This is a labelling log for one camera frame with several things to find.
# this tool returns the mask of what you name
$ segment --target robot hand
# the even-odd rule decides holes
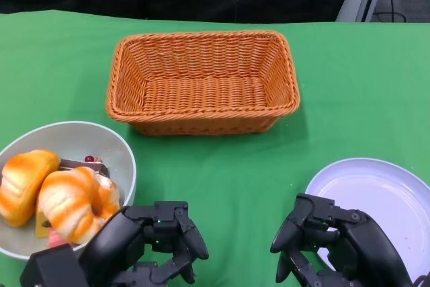
[[[136,263],[145,244],[173,257],[161,266]],[[209,254],[188,217],[187,202],[155,202],[154,206],[119,210],[88,242],[78,261],[68,246],[33,254],[20,280],[23,287],[84,286],[82,281],[86,286],[152,287],[167,286],[170,279],[181,275],[192,284],[191,264],[197,258],[208,259]]]
[[[317,252],[320,247],[329,250],[335,272],[316,273],[301,253]],[[276,282],[292,272],[301,286],[413,286],[402,259],[378,224],[368,214],[344,210],[326,198],[298,194],[270,251],[281,252]]]

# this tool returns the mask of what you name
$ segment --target bread roll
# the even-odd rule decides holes
[[[60,159],[52,151],[37,149],[6,162],[0,185],[0,214],[13,227],[26,224],[36,210],[39,189],[58,169]]]
[[[114,182],[88,167],[77,167],[55,171],[46,178],[39,207],[61,237],[82,244],[119,210],[119,199]]]

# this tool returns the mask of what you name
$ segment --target green tablecloth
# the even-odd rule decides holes
[[[245,28],[284,33],[296,64],[301,108],[269,132],[149,138],[105,114],[112,55],[124,36]],[[189,202],[210,252],[208,261],[195,262],[196,286],[275,286],[272,239],[295,195],[324,166],[373,157],[430,183],[429,55],[429,24],[257,26],[57,11],[2,15],[0,149],[52,122],[110,127],[135,154],[137,204]],[[151,252],[146,258],[166,259]],[[0,255],[0,283],[19,286],[23,267]],[[282,286],[297,282],[292,276]]]

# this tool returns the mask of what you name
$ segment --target wicker basket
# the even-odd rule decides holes
[[[300,103],[273,31],[130,36],[116,48],[106,111],[147,135],[263,132]]]

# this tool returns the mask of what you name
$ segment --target purple plate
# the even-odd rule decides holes
[[[412,281],[430,270],[430,188],[411,172],[386,161],[345,159],[321,170],[307,194],[368,213],[403,259]],[[318,255],[329,265],[328,251]]]

